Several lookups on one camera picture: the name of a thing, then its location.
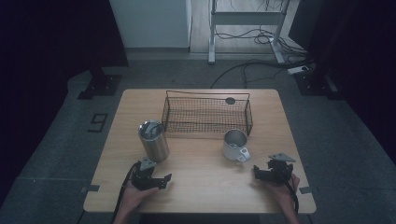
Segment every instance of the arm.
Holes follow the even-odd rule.
[[[291,175],[289,183],[294,189],[297,189],[298,184],[300,183],[300,178],[296,175]],[[278,185],[271,182],[264,182],[264,186],[267,187],[274,196],[283,215],[285,216],[286,223],[300,224],[297,213],[294,211],[294,200],[290,196],[289,189],[285,185]]]
[[[113,224],[126,224],[128,223],[129,217],[134,210],[142,203],[142,201],[149,195],[157,192],[158,188],[139,190],[132,185],[131,181],[128,181],[125,186],[125,190],[122,195],[122,201],[120,208],[114,218]]]

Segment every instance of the metal wire basket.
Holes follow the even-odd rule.
[[[163,127],[168,133],[225,133],[239,129],[250,135],[253,120],[249,93],[167,91]]]

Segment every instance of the metal cup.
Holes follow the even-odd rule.
[[[151,161],[161,162],[169,155],[169,148],[163,132],[162,124],[154,119],[145,121],[138,128],[143,147]]]
[[[232,129],[224,135],[223,154],[230,161],[248,161],[250,154],[246,148],[248,138],[240,130]]]

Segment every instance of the power strip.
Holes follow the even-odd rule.
[[[294,74],[298,74],[298,73],[302,73],[302,72],[307,72],[308,70],[309,69],[307,66],[295,67],[295,68],[288,69],[288,74],[294,75]]]

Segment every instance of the metal frame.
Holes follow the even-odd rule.
[[[277,27],[274,38],[270,38],[271,48],[276,56],[277,62],[285,62],[280,52],[278,40],[283,22],[287,15],[290,0],[286,0],[282,11],[278,12],[217,12],[217,0],[211,1],[212,10],[210,13],[209,63],[215,63],[215,28],[217,25],[276,25]]]

